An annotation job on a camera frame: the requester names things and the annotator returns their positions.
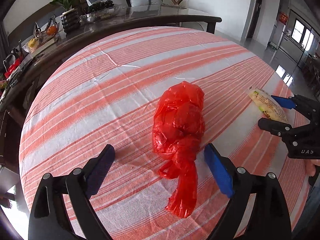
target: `fruit bowl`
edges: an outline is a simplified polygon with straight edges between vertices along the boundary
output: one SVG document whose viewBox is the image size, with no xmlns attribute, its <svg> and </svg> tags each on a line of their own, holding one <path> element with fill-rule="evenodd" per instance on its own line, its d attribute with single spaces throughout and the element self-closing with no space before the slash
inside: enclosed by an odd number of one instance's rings
<svg viewBox="0 0 320 240">
<path fill-rule="evenodd" d="M 60 23 L 52 23 L 49 21 L 45 30 L 41 31 L 39 28 L 36 29 L 34 38 L 27 42 L 22 48 L 28 53 L 34 52 L 58 33 L 59 26 Z"/>
</svg>

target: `window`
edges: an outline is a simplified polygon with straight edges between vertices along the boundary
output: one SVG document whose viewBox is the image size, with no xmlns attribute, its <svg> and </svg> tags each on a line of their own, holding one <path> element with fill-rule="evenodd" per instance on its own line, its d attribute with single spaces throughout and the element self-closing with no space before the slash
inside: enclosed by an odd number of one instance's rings
<svg viewBox="0 0 320 240">
<path fill-rule="evenodd" d="M 301 41 L 301 37 L 303 34 L 303 30 L 304 30 L 305 26 L 299 22 L 298 20 L 296 20 L 296 23 L 294 25 L 294 30 L 292 32 L 292 38 L 297 42 L 300 43 Z"/>
<path fill-rule="evenodd" d="M 310 30 L 305 27 L 301 22 L 296 19 L 294 24 L 294 29 L 291 36 L 297 43 L 309 51 L 313 42 L 313 34 L 310 33 Z"/>
<path fill-rule="evenodd" d="M 306 29 L 306 33 L 303 38 L 302 47 L 306 49 L 306 51 L 309 51 L 311 48 L 312 42 L 313 42 L 313 34 L 310 33 L 308 29 Z"/>
</svg>

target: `red plastic bag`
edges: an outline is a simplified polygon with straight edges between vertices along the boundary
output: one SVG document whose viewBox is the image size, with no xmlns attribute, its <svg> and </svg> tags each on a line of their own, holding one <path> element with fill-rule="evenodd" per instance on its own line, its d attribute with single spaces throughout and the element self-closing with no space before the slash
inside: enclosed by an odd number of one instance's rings
<svg viewBox="0 0 320 240">
<path fill-rule="evenodd" d="M 204 134 L 203 98 L 200 87 L 183 81 L 163 93 L 154 116 L 153 152 L 169 160 L 158 173 L 166 179 L 179 177 L 165 209 L 181 218 L 190 216 L 196 206 L 194 161 Z"/>
</svg>

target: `orange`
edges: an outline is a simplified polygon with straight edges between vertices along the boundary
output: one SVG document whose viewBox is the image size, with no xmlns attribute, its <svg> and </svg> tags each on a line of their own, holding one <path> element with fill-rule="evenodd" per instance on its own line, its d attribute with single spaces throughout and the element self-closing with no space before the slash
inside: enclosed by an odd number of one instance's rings
<svg viewBox="0 0 320 240">
<path fill-rule="evenodd" d="M 47 29 L 47 34 L 48 35 L 54 35 L 57 31 L 57 27 L 55 25 L 53 26 L 50 26 L 48 29 Z"/>
</svg>

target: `black vase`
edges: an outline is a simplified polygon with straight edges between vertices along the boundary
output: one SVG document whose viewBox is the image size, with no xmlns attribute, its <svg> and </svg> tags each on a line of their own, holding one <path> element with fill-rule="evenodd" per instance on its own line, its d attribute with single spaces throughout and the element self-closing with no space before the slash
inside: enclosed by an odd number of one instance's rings
<svg viewBox="0 0 320 240">
<path fill-rule="evenodd" d="M 70 33 L 80 27 L 80 18 L 78 10 L 73 8 L 67 12 L 64 12 L 61 16 L 61 22 L 65 33 Z"/>
</svg>

